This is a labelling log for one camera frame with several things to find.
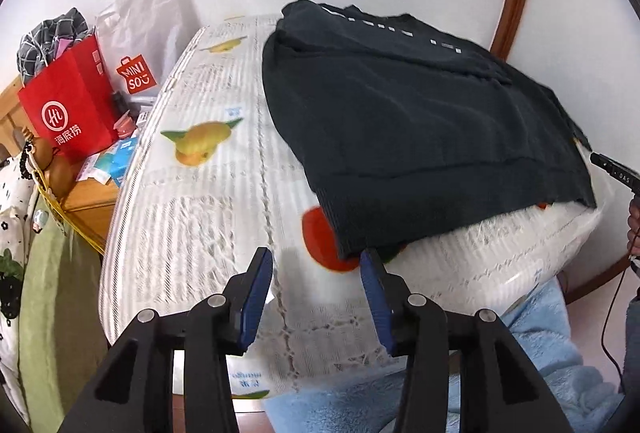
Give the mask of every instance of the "black cable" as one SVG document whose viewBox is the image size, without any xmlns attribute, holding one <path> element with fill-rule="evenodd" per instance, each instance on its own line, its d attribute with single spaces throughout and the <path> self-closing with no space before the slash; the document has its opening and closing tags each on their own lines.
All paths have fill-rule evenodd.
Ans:
<svg viewBox="0 0 640 433">
<path fill-rule="evenodd" d="M 626 259 L 628 261 L 631 261 L 631 251 L 634 250 L 634 247 L 636 245 L 636 238 L 638 238 L 639 234 L 640 234 L 640 227 L 638 227 L 638 230 L 636 231 L 636 234 L 634 235 L 634 239 L 631 240 L 631 245 L 629 246 L 629 250 L 628 250 L 628 253 L 626 255 Z M 620 389 L 622 390 L 622 393 L 626 393 L 626 391 L 625 391 L 625 383 L 622 380 L 622 370 L 620 369 L 620 365 L 616 362 L 616 360 L 613 358 L 613 356 L 609 353 L 609 350 L 607 350 L 607 347 L 604 344 L 604 335 L 605 335 L 605 332 L 607 331 L 607 324 L 609 323 L 609 317 L 611 315 L 611 311 L 613 310 L 613 305 L 616 302 L 616 298 L 618 297 L 618 292 L 620 292 L 620 287 L 622 287 L 622 282 L 625 280 L 625 274 L 626 274 L 626 269 L 622 271 L 622 275 L 620 276 L 620 281 L 618 282 L 618 288 L 616 289 L 615 293 L 613 294 L 613 299 L 611 300 L 611 305 L 609 305 L 609 312 L 607 312 L 607 317 L 604 320 L 604 324 L 602 326 L 602 335 L 600 336 L 600 346 L 602 347 L 602 351 L 609 358 L 609 361 L 611 361 L 611 363 L 613 363 L 613 365 L 616 367 L 616 370 L 618 371 L 618 376 L 620 377 Z"/>
</svg>

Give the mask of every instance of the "blue gripper pad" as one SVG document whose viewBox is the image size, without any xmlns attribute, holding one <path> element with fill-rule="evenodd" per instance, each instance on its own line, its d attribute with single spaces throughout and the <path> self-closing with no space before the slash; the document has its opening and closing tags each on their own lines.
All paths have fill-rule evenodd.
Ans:
<svg viewBox="0 0 640 433">
<path fill-rule="evenodd" d="M 238 344 L 246 350 L 255 341 L 258 333 L 258 325 L 264 310 L 264 301 L 267 298 L 271 277 L 273 276 L 273 254 L 264 249 L 260 267 L 254 277 L 249 296 L 240 313 L 240 338 Z"/>
<path fill-rule="evenodd" d="M 386 304 L 382 284 L 376 274 L 373 261 L 366 251 L 360 255 L 360 278 L 362 279 L 364 292 L 367 295 L 367 302 L 369 302 L 373 323 L 376 326 L 378 340 L 391 355 L 391 352 L 396 347 L 396 342 L 391 333 L 391 309 Z"/>
</svg>

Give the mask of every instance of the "red paper bag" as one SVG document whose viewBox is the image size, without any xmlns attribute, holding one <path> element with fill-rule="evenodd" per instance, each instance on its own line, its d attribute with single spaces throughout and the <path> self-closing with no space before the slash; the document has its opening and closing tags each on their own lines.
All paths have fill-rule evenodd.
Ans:
<svg viewBox="0 0 640 433">
<path fill-rule="evenodd" d="M 54 60 L 18 91 L 39 136 L 78 162 L 116 142 L 111 84 L 95 36 Z"/>
</svg>

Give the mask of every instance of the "green blanket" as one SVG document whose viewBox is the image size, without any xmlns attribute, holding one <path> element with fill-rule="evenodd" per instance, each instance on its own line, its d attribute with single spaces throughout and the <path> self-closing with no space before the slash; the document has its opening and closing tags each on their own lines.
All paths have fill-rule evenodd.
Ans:
<svg viewBox="0 0 640 433">
<path fill-rule="evenodd" d="M 49 210 L 42 199 L 36 209 Z M 100 257 L 52 216 L 33 238 L 20 310 L 20 375 L 33 433 L 55 433 L 107 351 Z"/>
</svg>

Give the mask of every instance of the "haidilao logo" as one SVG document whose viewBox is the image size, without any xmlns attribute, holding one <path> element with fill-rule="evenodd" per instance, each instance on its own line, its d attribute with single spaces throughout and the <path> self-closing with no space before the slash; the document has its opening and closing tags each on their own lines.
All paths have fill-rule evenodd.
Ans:
<svg viewBox="0 0 640 433">
<path fill-rule="evenodd" d="M 61 132 L 69 122 L 66 108 L 57 101 L 49 101 L 42 107 L 42 122 L 52 132 Z"/>
</svg>

